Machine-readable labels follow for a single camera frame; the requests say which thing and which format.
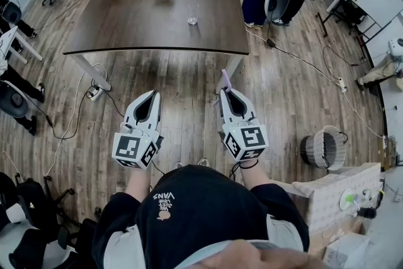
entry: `table leg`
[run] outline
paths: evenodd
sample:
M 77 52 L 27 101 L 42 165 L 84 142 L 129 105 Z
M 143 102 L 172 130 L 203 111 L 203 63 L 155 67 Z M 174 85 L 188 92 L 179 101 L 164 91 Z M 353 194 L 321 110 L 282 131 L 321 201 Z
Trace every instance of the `table leg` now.
M 330 13 L 334 7 L 340 2 L 340 0 L 334 0 L 329 7 L 327 7 L 326 12 Z
M 20 55 L 20 53 L 18 53 L 14 48 L 10 47 L 8 50 L 9 50 L 13 55 L 15 55 L 15 57 L 16 57 L 17 59 L 19 59 L 20 61 L 22 61 L 22 63 L 24 63 L 24 64 L 27 63 L 26 59 L 24 59 L 24 58 Z
M 239 65 L 239 63 L 241 63 L 241 60 L 242 60 L 242 55 L 236 55 L 236 54 L 231 55 L 231 58 L 228 61 L 227 67 L 225 68 L 225 70 L 227 71 L 228 78 L 231 78 L 231 76 L 235 72 L 237 66 Z M 225 79 L 222 76 L 220 79 L 220 82 L 218 83 L 217 87 L 215 88 L 215 94 L 219 94 L 220 90 L 226 85 L 227 85 L 227 83 L 225 82 Z
M 18 32 L 15 33 L 15 37 L 23 44 L 23 47 L 26 47 L 30 51 L 33 56 L 35 56 L 38 60 L 43 60 L 43 57 L 39 55 L 38 52 L 34 50 Z
M 84 71 L 86 71 L 89 76 L 91 76 L 95 80 L 95 82 L 98 83 L 103 89 L 110 91 L 111 85 L 98 74 L 97 70 L 94 69 L 94 67 L 84 58 L 84 56 L 82 56 L 81 54 L 74 54 L 70 55 L 70 57 L 74 59 L 76 63 L 80 65 L 80 67 Z

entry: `power strip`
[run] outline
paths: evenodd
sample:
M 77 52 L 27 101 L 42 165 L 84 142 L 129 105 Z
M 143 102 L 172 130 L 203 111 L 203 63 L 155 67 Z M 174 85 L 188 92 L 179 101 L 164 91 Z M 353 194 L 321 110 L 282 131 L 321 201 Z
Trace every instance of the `power strip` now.
M 347 92 L 347 87 L 344 85 L 344 81 L 341 77 L 339 77 L 339 85 L 342 93 Z
M 89 99 L 91 101 L 95 102 L 99 98 L 99 96 L 102 94 L 102 92 L 103 92 L 103 89 L 101 89 L 101 88 L 98 88 L 98 89 L 93 88 L 93 90 L 91 92 L 89 92 L 89 96 L 90 96 Z

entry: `person's arm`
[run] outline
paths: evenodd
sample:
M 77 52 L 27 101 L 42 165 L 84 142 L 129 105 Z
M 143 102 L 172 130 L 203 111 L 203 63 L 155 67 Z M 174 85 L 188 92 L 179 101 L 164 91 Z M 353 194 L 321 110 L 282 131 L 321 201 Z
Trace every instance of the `person's arm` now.
M 151 167 L 148 167 L 145 171 L 133 169 L 126 188 L 126 194 L 134 197 L 140 203 L 143 202 L 150 192 L 150 181 Z
M 254 165 L 256 163 L 256 159 L 250 161 L 244 161 L 241 166 L 246 168 Z M 255 186 L 270 184 L 271 181 L 263 171 L 260 163 L 255 165 L 252 168 L 244 169 L 241 168 L 242 178 L 244 179 L 244 185 L 248 190 L 251 190 Z

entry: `white desk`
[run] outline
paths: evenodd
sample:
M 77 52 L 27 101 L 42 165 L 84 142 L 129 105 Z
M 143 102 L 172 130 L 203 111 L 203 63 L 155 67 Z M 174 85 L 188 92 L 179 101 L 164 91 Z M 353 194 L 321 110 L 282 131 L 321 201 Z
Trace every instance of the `white desk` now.
M 14 38 L 17 38 L 19 42 L 21 42 L 21 46 L 26 47 L 33 56 L 35 56 L 38 60 L 42 60 L 43 57 L 38 54 L 36 50 L 32 48 L 30 44 L 26 42 L 26 40 L 17 32 L 18 27 L 15 26 L 14 28 L 10 29 L 7 33 L 4 33 L 0 37 L 0 55 L 6 56 L 8 51 L 10 51 L 13 55 L 16 56 L 17 59 L 22 61 L 22 63 L 26 64 L 27 61 L 24 59 L 20 53 L 18 53 L 14 48 L 12 48 L 11 44 Z

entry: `small object on table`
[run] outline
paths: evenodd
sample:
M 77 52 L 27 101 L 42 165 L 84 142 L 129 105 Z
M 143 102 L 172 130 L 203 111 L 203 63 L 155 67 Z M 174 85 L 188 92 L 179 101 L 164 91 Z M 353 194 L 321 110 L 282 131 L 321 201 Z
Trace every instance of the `small object on table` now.
M 197 24 L 197 14 L 199 11 L 199 4 L 188 5 L 188 23 L 190 25 Z

